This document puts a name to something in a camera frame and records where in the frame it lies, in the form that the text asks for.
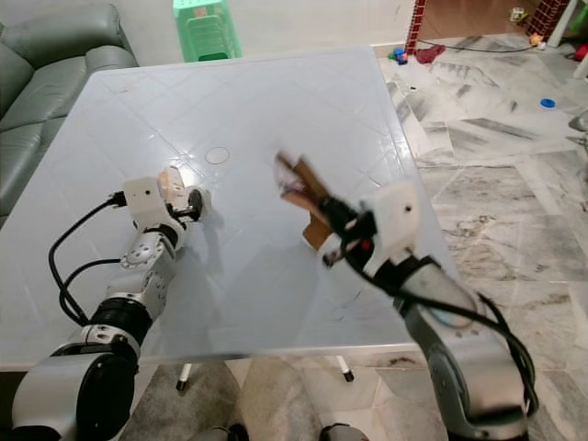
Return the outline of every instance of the blue bottle cap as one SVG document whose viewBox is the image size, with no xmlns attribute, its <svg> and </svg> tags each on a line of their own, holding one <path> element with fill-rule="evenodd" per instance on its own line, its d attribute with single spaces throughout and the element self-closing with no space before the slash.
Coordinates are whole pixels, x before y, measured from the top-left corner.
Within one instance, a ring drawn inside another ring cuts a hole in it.
<svg viewBox="0 0 588 441">
<path fill-rule="evenodd" d="M 543 98 L 541 100 L 541 106 L 543 107 L 555 107 L 555 101 L 550 98 Z"/>
</svg>

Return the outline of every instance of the marble floor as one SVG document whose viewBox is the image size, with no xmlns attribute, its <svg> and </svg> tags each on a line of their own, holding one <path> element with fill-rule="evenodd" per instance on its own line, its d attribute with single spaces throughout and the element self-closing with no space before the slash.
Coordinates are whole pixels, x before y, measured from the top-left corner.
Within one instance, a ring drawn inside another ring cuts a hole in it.
<svg viewBox="0 0 588 441">
<path fill-rule="evenodd" d="M 520 35 L 448 43 L 526 45 Z M 535 359 L 534 441 L 586 439 L 588 425 L 588 157 L 568 128 L 588 107 L 588 84 L 571 79 L 568 49 L 380 60 L 461 275 L 497 301 Z M 542 108 L 543 97 L 557 106 Z M 447 439 L 421 354 L 347 361 L 353 383 L 330 357 L 201 364 L 183 395 L 174 389 L 179 366 L 146 367 L 120 439 L 185 440 L 244 422 L 254 441 L 315 441 L 335 421 L 373 441 Z"/>
</svg>

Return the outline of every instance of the green plastic stool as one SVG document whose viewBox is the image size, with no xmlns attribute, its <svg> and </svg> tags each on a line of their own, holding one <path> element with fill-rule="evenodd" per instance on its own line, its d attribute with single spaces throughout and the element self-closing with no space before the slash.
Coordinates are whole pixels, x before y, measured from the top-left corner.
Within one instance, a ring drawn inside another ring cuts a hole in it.
<svg viewBox="0 0 588 441">
<path fill-rule="evenodd" d="M 184 61 L 242 56 L 226 0 L 174 0 L 174 17 Z"/>
</svg>

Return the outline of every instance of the white wall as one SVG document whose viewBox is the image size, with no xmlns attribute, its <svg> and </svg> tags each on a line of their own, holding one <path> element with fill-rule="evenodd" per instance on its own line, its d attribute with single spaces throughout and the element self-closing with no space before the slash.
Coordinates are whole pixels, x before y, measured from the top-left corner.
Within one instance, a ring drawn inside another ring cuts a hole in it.
<svg viewBox="0 0 588 441">
<path fill-rule="evenodd" d="M 182 62 L 172 0 L 0 0 L 5 25 L 112 3 L 141 65 Z M 243 55 L 401 43 L 414 0 L 230 0 Z"/>
</svg>

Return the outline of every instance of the white table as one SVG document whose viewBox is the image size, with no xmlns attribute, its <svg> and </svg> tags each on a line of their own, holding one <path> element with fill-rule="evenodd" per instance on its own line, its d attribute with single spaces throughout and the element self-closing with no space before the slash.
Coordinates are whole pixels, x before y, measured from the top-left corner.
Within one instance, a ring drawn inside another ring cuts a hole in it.
<svg viewBox="0 0 588 441">
<path fill-rule="evenodd" d="M 218 147 L 229 159 L 207 163 Z M 190 227 L 143 362 L 414 348 L 391 301 L 338 287 L 317 264 L 301 236 L 307 213 L 278 197 L 279 149 L 308 155 L 350 200 L 409 176 L 423 214 L 418 249 L 455 274 L 371 49 L 95 73 L 0 231 L 1 369 L 30 367 L 76 329 L 47 266 L 53 241 L 125 179 L 168 164 L 210 190 L 215 213 Z M 133 235 L 126 209 L 101 213 L 58 265 L 68 274 L 121 256 Z M 73 283 L 88 314 L 116 271 Z"/>
</svg>

